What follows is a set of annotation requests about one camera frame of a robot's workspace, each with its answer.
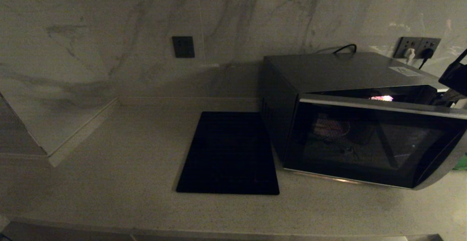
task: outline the marble wall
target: marble wall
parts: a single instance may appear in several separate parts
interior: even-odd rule
[[[441,75],[467,48],[466,0],[80,1],[121,96],[255,97],[265,55],[356,43],[390,57],[402,36],[442,38],[424,66]],[[193,36],[196,58],[174,58],[174,35]]]
[[[0,93],[53,153],[115,97],[79,0],[0,0]]]

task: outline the power plug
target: power plug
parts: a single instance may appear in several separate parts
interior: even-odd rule
[[[407,64],[411,63],[413,58],[415,58],[415,49],[414,48],[408,48],[404,52],[404,58],[407,58]]]

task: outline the countertop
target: countertop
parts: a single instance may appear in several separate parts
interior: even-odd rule
[[[446,241],[466,239],[465,171],[411,191],[299,175],[282,170],[275,158],[278,196],[175,192],[200,113],[256,111],[255,102],[122,100],[57,168],[38,169],[34,194],[10,201],[4,213],[16,221],[139,234],[438,233]]]

